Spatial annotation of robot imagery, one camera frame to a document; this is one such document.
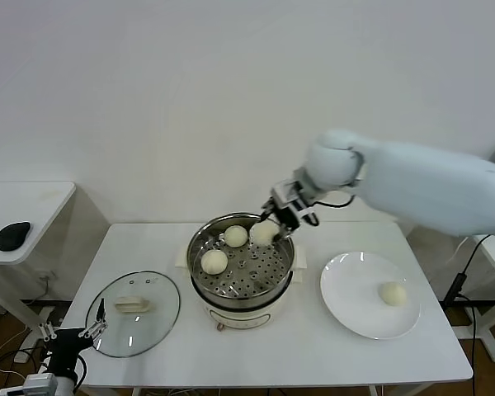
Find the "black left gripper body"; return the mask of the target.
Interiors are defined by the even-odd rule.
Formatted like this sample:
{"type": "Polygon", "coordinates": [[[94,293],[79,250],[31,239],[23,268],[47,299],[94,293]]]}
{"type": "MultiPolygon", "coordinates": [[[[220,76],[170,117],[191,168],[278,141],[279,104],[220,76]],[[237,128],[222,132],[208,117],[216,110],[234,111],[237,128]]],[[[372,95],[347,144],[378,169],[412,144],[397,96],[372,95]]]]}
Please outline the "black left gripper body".
{"type": "Polygon", "coordinates": [[[85,328],[67,328],[56,331],[48,341],[51,352],[48,371],[52,374],[74,374],[79,354],[93,346],[92,337],[85,328]]]}

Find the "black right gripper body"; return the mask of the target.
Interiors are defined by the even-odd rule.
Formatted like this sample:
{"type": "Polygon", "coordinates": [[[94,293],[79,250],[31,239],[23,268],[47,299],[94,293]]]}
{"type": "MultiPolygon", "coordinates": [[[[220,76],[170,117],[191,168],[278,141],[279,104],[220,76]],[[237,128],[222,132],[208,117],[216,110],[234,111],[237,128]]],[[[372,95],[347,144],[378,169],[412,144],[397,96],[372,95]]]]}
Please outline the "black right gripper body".
{"type": "Polygon", "coordinates": [[[300,225],[302,217],[308,213],[308,206],[293,180],[277,182],[271,188],[271,198],[274,205],[273,214],[281,224],[300,225]]]}

